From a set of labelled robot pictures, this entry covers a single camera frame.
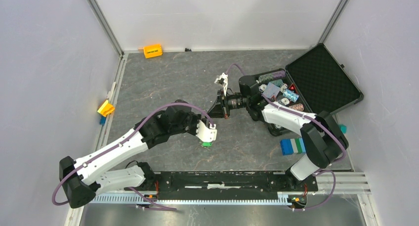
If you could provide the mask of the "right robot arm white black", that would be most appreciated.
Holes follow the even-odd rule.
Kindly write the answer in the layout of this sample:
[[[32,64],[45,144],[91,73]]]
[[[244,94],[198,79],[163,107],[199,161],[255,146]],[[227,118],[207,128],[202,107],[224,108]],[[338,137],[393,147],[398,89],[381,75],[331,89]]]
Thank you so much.
[[[299,190],[307,177],[347,156],[348,141],[332,115],[326,111],[307,113],[286,106],[278,96],[287,88],[275,75],[242,76],[240,91],[233,94],[228,94],[226,73],[217,76],[214,83],[222,88],[208,111],[212,118],[228,118],[231,110],[245,108],[253,120],[284,128],[302,138],[299,147],[305,148],[305,154],[287,169],[285,183],[289,189]]]

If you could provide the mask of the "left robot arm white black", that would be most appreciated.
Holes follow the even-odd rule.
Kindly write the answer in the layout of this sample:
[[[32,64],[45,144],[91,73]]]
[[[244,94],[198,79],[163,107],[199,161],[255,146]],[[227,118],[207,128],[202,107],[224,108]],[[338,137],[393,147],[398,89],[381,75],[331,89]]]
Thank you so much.
[[[216,140],[216,124],[210,115],[183,100],[163,105],[143,118],[117,140],[84,157],[66,156],[59,161],[59,185],[52,203],[82,207],[96,196],[125,187],[150,190],[155,176],[136,165],[125,170],[112,168],[123,160],[165,143],[173,135],[189,133],[201,142]]]

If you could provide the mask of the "orange box at back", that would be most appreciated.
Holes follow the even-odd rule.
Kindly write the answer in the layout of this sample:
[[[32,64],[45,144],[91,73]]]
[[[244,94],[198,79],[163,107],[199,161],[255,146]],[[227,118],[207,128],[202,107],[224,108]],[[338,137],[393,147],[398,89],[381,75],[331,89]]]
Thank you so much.
[[[161,44],[148,45],[143,47],[143,53],[146,59],[163,55]]]

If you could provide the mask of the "blue green white block stack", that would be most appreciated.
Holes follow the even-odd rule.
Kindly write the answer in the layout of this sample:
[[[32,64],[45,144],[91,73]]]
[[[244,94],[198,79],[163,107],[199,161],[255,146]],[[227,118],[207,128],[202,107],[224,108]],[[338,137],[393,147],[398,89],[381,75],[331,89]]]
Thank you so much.
[[[280,141],[280,147],[284,156],[306,153],[302,138],[283,139]]]

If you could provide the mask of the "yellow orange block at left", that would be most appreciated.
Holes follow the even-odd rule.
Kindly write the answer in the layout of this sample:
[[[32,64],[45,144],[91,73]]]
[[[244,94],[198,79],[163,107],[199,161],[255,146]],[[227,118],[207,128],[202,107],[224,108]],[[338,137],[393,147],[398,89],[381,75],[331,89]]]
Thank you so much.
[[[108,115],[112,114],[115,111],[114,105],[110,103],[108,99],[104,100],[104,102],[98,107],[97,113],[99,113],[103,117],[107,117]]]

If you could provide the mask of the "small blue block at left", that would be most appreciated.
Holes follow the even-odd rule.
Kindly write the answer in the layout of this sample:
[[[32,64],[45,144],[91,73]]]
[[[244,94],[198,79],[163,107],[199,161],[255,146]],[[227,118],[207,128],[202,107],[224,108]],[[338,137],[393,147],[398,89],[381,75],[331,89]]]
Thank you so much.
[[[103,126],[103,125],[105,125],[105,123],[106,123],[106,119],[107,119],[107,118],[106,118],[105,116],[101,116],[101,117],[100,117],[99,124],[100,124],[100,125],[102,125],[102,126]]]

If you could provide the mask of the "black poker chip case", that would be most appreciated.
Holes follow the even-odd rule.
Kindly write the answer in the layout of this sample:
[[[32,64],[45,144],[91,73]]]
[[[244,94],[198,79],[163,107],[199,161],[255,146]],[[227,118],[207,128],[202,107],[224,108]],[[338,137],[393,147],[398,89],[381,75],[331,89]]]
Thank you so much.
[[[255,121],[262,119],[262,99],[259,87],[282,81],[294,87],[299,96],[290,105],[302,104],[305,112],[330,114],[363,100],[364,95],[330,54],[324,44],[310,49],[295,61],[273,70],[251,73],[239,79],[240,92],[248,101],[248,112]]]

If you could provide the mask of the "small teal cube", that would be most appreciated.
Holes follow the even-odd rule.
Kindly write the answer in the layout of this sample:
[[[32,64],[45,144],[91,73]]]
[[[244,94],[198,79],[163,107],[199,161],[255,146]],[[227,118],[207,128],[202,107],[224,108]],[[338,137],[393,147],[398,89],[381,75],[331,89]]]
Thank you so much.
[[[339,127],[340,127],[340,130],[342,131],[343,134],[347,133],[347,126],[346,125],[340,124]]]

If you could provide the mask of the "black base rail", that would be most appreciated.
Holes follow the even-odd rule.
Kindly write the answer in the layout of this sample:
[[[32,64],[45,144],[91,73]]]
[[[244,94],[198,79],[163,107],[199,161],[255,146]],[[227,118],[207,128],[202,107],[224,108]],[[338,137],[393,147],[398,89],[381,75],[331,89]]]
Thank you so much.
[[[279,192],[318,191],[316,178],[293,180],[275,171],[156,173],[153,189],[162,200],[271,200]]]

